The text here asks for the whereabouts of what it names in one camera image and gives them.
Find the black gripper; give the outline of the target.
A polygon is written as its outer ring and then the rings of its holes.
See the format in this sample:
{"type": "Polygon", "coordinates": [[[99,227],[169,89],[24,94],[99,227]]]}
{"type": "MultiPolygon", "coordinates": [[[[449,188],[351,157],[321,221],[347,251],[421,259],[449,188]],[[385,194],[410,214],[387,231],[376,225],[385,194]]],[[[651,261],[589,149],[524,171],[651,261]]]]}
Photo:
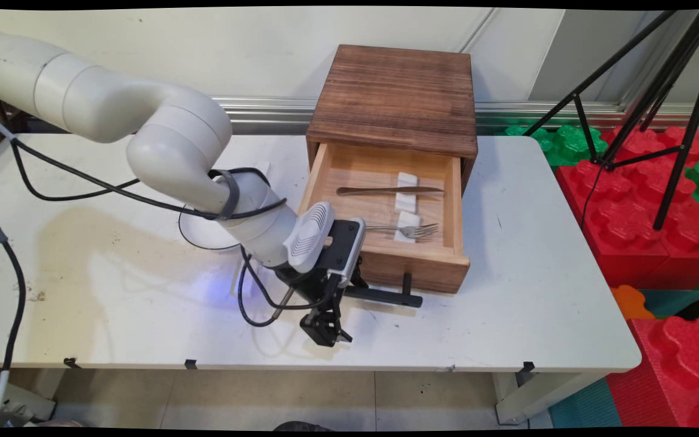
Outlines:
{"type": "Polygon", "coordinates": [[[362,277],[361,265],[362,260],[357,260],[350,279],[322,268],[308,273],[299,273],[291,266],[275,269],[275,276],[307,303],[280,303],[275,307],[274,316],[279,316],[283,310],[311,310],[300,320],[299,325],[316,345],[333,347],[338,342],[351,343],[353,338],[344,332],[340,324],[340,303],[347,286],[369,288],[362,277]]]}

